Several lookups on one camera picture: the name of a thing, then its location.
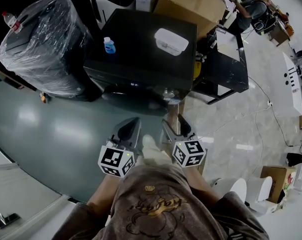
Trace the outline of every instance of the gray floor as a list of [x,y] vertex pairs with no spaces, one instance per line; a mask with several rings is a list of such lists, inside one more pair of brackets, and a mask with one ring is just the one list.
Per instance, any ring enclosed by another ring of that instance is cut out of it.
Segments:
[[161,116],[138,115],[106,103],[54,98],[0,82],[0,148],[28,174],[53,190],[87,201],[104,174],[101,145],[121,121],[140,116],[142,135],[161,137]]
[[[272,99],[270,72],[276,69],[270,61],[281,51],[290,56],[289,45],[277,48],[267,36],[253,32],[244,48],[249,76]],[[261,166],[285,165],[287,152],[299,152],[299,147],[286,147],[272,110],[264,110],[268,99],[259,87],[251,80],[249,87],[213,105],[206,105],[203,95],[186,99],[184,116],[208,147],[206,180],[259,176]],[[45,105],[34,92],[0,83],[0,147],[37,180],[80,201],[86,201],[101,182],[97,159],[113,126],[134,116],[102,99],[93,103],[54,99]],[[162,118],[141,119],[144,132],[159,140]],[[278,120],[287,142],[298,145],[299,118]]]
[[[255,32],[243,34],[248,75],[252,77],[273,100],[274,88],[271,61],[275,53],[293,54],[286,42],[279,47]],[[221,94],[227,89],[219,90]],[[263,165],[286,165],[287,152],[299,153],[298,147],[287,147],[271,109],[268,98],[249,79],[249,90],[236,93],[213,105],[203,100],[210,98],[193,94],[187,97],[184,115],[195,125],[199,136],[208,147],[203,176],[208,181],[217,178],[248,180],[254,173],[259,177]],[[299,145],[302,131],[299,117],[278,117],[289,145]]]

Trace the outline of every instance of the door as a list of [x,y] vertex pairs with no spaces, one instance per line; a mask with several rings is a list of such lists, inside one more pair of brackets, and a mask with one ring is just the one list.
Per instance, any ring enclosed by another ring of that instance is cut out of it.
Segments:
[[61,197],[24,172],[16,163],[0,165],[0,213],[18,214],[20,219],[0,229],[0,240],[12,239],[21,229]]

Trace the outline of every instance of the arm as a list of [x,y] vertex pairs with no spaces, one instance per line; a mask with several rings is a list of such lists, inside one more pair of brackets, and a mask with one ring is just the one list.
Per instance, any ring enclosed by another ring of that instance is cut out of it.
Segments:
[[220,197],[205,181],[196,166],[182,168],[186,180],[196,196],[208,210],[211,210],[220,200]]
[[120,180],[120,178],[111,175],[104,177],[101,185],[87,202],[87,205],[92,208],[96,215],[108,217]]
[[87,204],[76,204],[52,240],[93,239],[107,222],[120,180],[106,175]]
[[237,0],[232,0],[232,2],[235,3],[235,7],[238,9],[239,13],[242,14],[245,18],[252,18],[250,13],[244,8]]

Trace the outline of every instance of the table leg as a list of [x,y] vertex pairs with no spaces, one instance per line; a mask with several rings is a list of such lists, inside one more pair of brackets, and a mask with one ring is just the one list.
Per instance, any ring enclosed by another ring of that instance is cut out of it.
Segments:
[[221,101],[221,100],[223,100],[223,99],[225,99],[225,98],[227,98],[227,97],[229,97],[229,96],[231,96],[232,94],[235,94],[235,93],[236,93],[235,90],[229,90],[226,93],[224,93],[221,96],[219,96],[219,98],[215,98],[215,99],[209,101],[207,104],[208,105],[212,105],[212,104],[214,104],[214,103],[216,103],[218,101]]

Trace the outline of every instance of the plastic wrap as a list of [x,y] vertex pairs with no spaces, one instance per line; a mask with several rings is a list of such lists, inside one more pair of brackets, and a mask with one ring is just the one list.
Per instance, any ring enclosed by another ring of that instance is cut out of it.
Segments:
[[8,32],[0,61],[37,89],[62,97],[83,92],[77,71],[83,70],[93,44],[71,0],[40,0],[25,8],[21,32]]

